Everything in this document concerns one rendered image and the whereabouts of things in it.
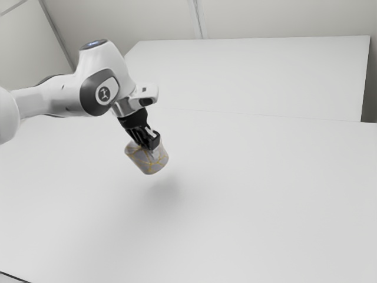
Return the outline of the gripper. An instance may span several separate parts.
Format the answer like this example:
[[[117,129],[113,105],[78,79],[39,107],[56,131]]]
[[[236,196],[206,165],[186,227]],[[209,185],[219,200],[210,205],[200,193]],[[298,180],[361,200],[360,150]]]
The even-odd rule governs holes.
[[[147,124],[148,113],[141,108],[125,117],[118,117],[121,126],[139,146],[146,146],[150,154],[154,154],[160,145],[159,132]]]

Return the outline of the grey mug with gold lines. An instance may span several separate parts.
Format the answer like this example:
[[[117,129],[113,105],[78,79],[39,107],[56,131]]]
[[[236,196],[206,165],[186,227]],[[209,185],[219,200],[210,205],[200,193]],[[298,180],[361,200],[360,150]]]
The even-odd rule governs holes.
[[[132,140],[126,145],[124,153],[145,175],[161,171],[169,160],[162,142],[154,150],[149,150]]]

